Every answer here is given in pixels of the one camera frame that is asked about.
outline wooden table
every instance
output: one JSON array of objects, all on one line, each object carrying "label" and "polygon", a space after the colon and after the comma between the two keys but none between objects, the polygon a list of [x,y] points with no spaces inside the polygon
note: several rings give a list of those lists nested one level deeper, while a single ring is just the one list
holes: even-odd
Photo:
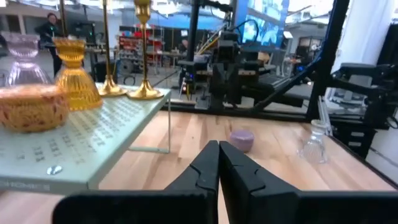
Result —
[{"label": "wooden table", "polygon": [[[297,149],[309,136],[307,124],[172,113],[170,154],[125,152],[100,183],[101,189],[163,189],[191,163],[212,139],[226,140],[231,130],[249,129],[256,135],[248,154],[257,163],[302,190],[394,190],[331,139],[326,138],[327,164],[309,164]],[[133,146],[165,147],[167,113],[159,112]],[[48,224],[58,195],[4,192],[0,196],[0,223]],[[223,196],[219,196],[220,223],[228,223]]]}]

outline table edge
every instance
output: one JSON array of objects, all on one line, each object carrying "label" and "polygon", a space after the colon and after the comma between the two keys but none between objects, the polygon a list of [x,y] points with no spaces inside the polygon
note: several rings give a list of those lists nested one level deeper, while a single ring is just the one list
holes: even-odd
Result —
[{"label": "table edge", "polygon": [[369,170],[374,172],[378,177],[380,177],[383,181],[385,181],[387,184],[389,184],[391,187],[394,189],[398,190],[398,184],[393,181],[390,177],[388,177],[386,174],[383,174],[379,169],[375,168],[372,164],[368,163],[366,159],[363,159],[361,156],[359,156],[357,153],[352,151],[346,144],[342,143],[340,140],[335,138],[334,136],[328,136],[333,142],[335,142],[337,145],[339,145],[342,149],[344,149],[348,154],[350,154],[353,158],[355,158],[357,161],[362,163],[365,167],[367,167]]}]

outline concrete floor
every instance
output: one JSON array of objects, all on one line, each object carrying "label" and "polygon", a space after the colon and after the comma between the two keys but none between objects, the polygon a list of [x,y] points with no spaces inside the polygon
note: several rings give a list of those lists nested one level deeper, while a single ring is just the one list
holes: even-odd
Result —
[{"label": "concrete floor", "polygon": [[[53,74],[52,58],[50,54],[48,54],[47,52],[40,52],[35,60],[42,67],[42,69],[46,71],[49,75]],[[99,60],[100,61],[104,60],[103,56],[99,56]],[[14,60],[12,57],[0,58],[0,73],[5,72],[5,70],[9,71],[13,61]],[[91,70],[90,61],[88,60],[88,57],[85,57],[85,70],[87,72],[90,72]],[[175,71],[176,69],[174,68],[159,68],[158,72],[155,72],[155,69],[153,67],[149,67],[149,80],[152,84],[155,84]],[[122,83],[123,78],[124,77],[118,77],[118,82]],[[157,88],[171,88],[172,86],[177,85],[177,80],[178,80],[178,72],[176,72],[170,78],[160,82],[157,85]],[[141,81],[142,81],[142,75],[137,74],[135,85],[139,85]],[[127,79],[126,84],[133,85],[132,79]],[[305,85],[295,86],[289,91],[289,93],[294,93],[298,95],[309,95],[310,92],[311,88]],[[195,101],[196,97],[200,97],[200,95],[201,92],[192,96],[192,100]],[[187,100],[186,96],[179,97],[178,90],[172,90],[172,98],[176,99],[180,98],[181,100]],[[243,98],[242,105],[252,106],[253,100],[251,98]],[[306,105],[308,105],[308,101],[304,102],[302,108],[295,108],[292,106],[272,103],[266,109],[272,111],[294,111],[294,112],[306,113],[307,111]],[[339,109],[338,106],[333,105],[333,103],[328,104],[328,107],[330,113],[334,113],[333,110]],[[398,153],[396,153],[396,151],[394,150],[396,147],[392,147],[392,145],[396,146],[396,144],[395,142],[393,143],[390,142],[388,145],[383,144],[383,139],[385,139],[386,136],[394,133],[397,134],[397,132],[398,131],[396,130],[390,130],[390,131],[382,131],[381,132],[382,134],[380,133],[377,134],[373,144],[373,148],[375,148],[376,150],[370,151],[366,160],[369,163],[371,163],[374,167],[379,169],[381,172],[389,176],[392,180],[398,183]]]}]

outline small glass vase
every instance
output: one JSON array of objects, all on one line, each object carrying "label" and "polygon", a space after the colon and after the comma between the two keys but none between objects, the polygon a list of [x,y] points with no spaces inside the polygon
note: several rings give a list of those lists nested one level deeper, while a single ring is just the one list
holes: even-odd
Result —
[{"label": "small glass vase", "polygon": [[53,84],[53,78],[38,66],[34,59],[39,52],[38,35],[23,35],[12,32],[1,32],[7,42],[8,51],[15,62],[11,72],[4,79],[4,86],[25,84]]},{"label": "small glass vase", "polygon": [[326,163],[327,158],[323,136],[326,133],[327,125],[320,120],[312,120],[311,125],[311,136],[305,142],[304,147],[298,150],[298,154],[310,163]]},{"label": "small glass vase", "polygon": [[53,38],[58,56],[64,67],[58,72],[55,84],[62,87],[69,101],[69,109],[88,110],[100,107],[103,103],[91,76],[81,67],[84,59],[85,41],[68,38]]}]

